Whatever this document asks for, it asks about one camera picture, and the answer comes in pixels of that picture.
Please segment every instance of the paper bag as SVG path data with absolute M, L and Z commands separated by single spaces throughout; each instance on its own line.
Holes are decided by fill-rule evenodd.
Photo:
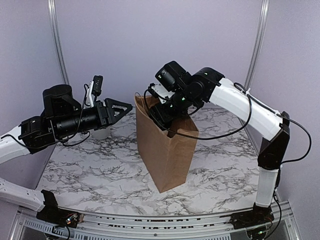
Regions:
M 146 98 L 149 108 L 159 102 Z M 139 154 L 160 193 L 184 184 L 197 140 L 162 131 L 149 118 L 143 97 L 135 96 L 136 136 Z M 199 131 L 188 117 L 173 121 L 171 130 L 197 137 Z

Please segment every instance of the marble tabletop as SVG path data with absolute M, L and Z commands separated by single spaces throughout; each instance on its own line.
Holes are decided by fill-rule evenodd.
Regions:
M 58 144 L 37 189 L 52 191 L 60 207 L 107 214 L 199 215 L 253 206 L 259 168 L 245 131 L 198 140 L 186 183 L 159 193 L 138 153 L 135 116 L 133 109 L 105 140 Z M 202 137 L 241 126 L 220 108 L 202 108 L 192 118 Z

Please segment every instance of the white marble surface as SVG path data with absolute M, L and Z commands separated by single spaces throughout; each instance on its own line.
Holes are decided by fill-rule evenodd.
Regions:
M 240 127 L 239 120 L 223 109 L 201 109 L 192 118 L 203 137 Z M 90 137 L 74 147 L 57 145 L 37 189 L 51 190 L 59 206 L 75 210 L 198 215 L 252 207 L 258 177 L 257 155 L 242 130 L 198 141 L 186 183 L 159 193 L 137 150 L 133 109 L 111 128 L 106 140 Z

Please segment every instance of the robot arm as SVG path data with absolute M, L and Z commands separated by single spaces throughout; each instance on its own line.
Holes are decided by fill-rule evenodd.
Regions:
M 175 61 L 167 63 L 155 75 L 160 84 L 151 84 L 149 92 L 160 102 L 150 108 L 150 116 L 160 127 L 169 128 L 174 119 L 188 114 L 188 108 L 194 105 L 197 109 L 204 102 L 211 102 L 222 107 L 243 121 L 247 121 L 262 135 L 262 145 L 258 155 L 260 167 L 259 182 L 253 212 L 249 217 L 252 222 L 241 221 L 234 224 L 235 228 L 263 223 L 266 218 L 274 219 L 271 213 L 271 202 L 274 190 L 279 184 L 279 169 L 287 149 L 290 130 L 289 122 L 281 116 L 289 117 L 286 112 L 279 113 L 258 101 L 248 92 L 235 87 L 234 83 L 212 68 L 205 67 L 194 75 L 190 75 Z M 247 216 L 235 216 L 240 220 Z
M 37 153 L 56 143 L 66 143 L 77 133 L 106 128 L 124 117 L 132 110 L 131 104 L 110 98 L 97 100 L 101 94 L 102 81 L 102 76 L 94 76 L 82 105 L 73 99 L 69 85 L 56 85 L 44 90 L 43 113 L 24 120 L 1 136 L 0 164 Z M 61 224 L 61 218 L 71 214 L 58 208 L 52 192 L 31 190 L 2 178 L 0 199 L 32 209 L 38 212 L 37 218 L 55 224 Z M 76 219 L 73 218 L 70 227 L 77 225 Z

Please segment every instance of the white wall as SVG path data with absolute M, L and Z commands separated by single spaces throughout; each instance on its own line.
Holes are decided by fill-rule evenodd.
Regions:
M 289 199 L 302 239 L 320 237 L 320 1 L 270 1 L 263 47 L 251 93 L 286 111 L 311 133 L 313 148 L 301 162 L 283 167 L 279 193 Z M 302 156 L 305 133 L 290 125 L 285 160 Z M 256 144 L 261 137 L 252 132 Z
M 103 75 L 103 93 L 133 103 L 164 64 L 194 74 L 212 67 L 244 83 L 260 0 L 56 0 L 61 44 L 75 98 Z
M 42 91 L 62 84 L 47 1 L 0 0 L 0 135 L 43 111 Z M 0 177 L 35 189 L 53 148 L 0 165 Z M 0 201 L 0 238 L 18 206 Z

